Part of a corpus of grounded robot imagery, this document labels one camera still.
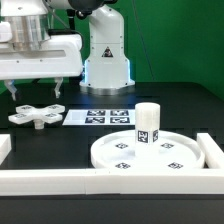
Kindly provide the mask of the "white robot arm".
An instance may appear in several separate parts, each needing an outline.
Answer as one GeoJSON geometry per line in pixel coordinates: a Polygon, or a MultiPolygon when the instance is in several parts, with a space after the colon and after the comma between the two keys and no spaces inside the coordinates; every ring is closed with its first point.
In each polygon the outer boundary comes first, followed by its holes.
{"type": "Polygon", "coordinates": [[[0,0],[0,80],[12,93],[19,79],[53,78],[55,94],[65,77],[83,75],[85,92],[113,95],[130,88],[130,62],[124,54],[124,20],[110,6],[117,0],[0,0]],[[90,55],[81,58],[81,34],[66,26],[52,30],[56,9],[87,17],[90,55]]]}

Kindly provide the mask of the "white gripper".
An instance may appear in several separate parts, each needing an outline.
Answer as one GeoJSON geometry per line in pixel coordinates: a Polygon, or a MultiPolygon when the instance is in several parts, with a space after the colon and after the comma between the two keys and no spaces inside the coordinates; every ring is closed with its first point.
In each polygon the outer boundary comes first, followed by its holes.
{"type": "Polygon", "coordinates": [[[78,34],[53,35],[37,51],[19,52],[9,43],[0,43],[0,80],[5,80],[5,87],[15,100],[14,79],[54,78],[54,93],[59,98],[63,77],[79,76],[83,70],[81,47],[78,34]]]}

